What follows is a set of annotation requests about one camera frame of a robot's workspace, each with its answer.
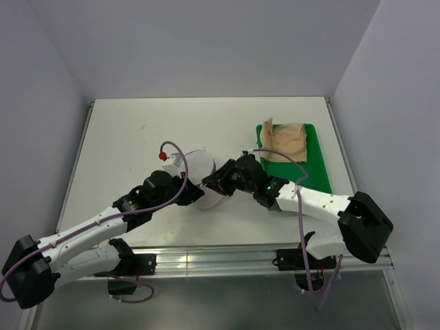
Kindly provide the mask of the mesh laundry bag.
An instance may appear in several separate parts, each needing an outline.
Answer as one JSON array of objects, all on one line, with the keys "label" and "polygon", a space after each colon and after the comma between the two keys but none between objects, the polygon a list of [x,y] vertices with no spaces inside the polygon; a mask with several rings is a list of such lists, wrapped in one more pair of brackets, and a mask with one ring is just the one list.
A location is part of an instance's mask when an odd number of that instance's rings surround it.
[{"label": "mesh laundry bag", "polygon": [[204,193],[202,197],[196,200],[193,206],[200,210],[215,207],[221,201],[222,196],[202,184],[203,178],[213,174],[217,170],[214,158],[203,149],[191,151],[185,154],[185,158],[188,163],[188,178],[190,182],[200,188]]}]

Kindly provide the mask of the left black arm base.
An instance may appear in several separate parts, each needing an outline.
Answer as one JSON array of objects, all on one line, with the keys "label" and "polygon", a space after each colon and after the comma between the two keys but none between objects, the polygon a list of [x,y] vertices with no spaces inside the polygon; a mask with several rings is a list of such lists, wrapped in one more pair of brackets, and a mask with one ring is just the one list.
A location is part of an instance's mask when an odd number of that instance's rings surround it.
[{"label": "left black arm base", "polygon": [[[121,278],[131,278],[139,281],[141,276],[152,276],[156,266],[155,254],[134,254],[131,264],[124,270],[115,270],[111,273]],[[107,282],[107,291],[112,296],[128,296],[135,293],[140,284],[126,282],[111,277]]]}]

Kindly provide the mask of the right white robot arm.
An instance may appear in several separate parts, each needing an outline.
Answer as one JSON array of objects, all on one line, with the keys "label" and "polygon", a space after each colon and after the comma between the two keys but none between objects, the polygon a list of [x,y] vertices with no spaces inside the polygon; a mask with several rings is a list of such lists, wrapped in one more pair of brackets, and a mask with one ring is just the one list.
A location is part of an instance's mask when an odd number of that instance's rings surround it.
[{"label": "right white robot arm", "polygon": [[306,268],[340,254],[376,263],[394,229],[368,194],[357,191],[353,196],[334,195],[299,186],[268,175],[252,154],[228,160],[202,183],[223,196],[230,197],[240,190],[250,193],[265,208],[295,212],[327,223],[327,230],[311,230],[311,237],[297,253],[298,262]]}]

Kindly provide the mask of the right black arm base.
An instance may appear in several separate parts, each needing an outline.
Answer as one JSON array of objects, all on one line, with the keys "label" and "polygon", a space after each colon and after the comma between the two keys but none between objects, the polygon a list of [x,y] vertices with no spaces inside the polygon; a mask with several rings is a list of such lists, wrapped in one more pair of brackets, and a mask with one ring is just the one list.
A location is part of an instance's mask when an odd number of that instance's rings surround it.
[{"label": "right black arm base", "polygon": [[[307,260],[311,271],[311,284],[314,291],[322,289],[325,285],[325,270],[333,270],[336,265],[334,257],[327,257],[321,260],[314,258],[307,253]],[[278,271],[305,271],[305,262],[300,247],[295,249],[279,249],[276,251],[276,257],[272,260],[272,265],[278,268]],[[308,291],[307,275],[295,275],[295,281],[299,288]]]}]

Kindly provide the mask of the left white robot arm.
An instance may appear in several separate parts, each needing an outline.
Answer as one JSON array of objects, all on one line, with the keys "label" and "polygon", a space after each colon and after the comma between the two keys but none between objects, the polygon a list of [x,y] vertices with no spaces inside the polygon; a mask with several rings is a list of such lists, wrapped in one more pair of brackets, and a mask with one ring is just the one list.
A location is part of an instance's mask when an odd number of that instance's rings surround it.
[{"label": "left white robot arm", "polygon": [[120,238],[152,219],[169,205],[188,206],[203,197],[202,189],[185,174],[157,170],[102,212],[68,230],[33,239],[18,239],[1,270],[16,302],[28,309],[48,298],[56,288],[77,278],[111,272],[127,274],[134,266],[133,251]]}]

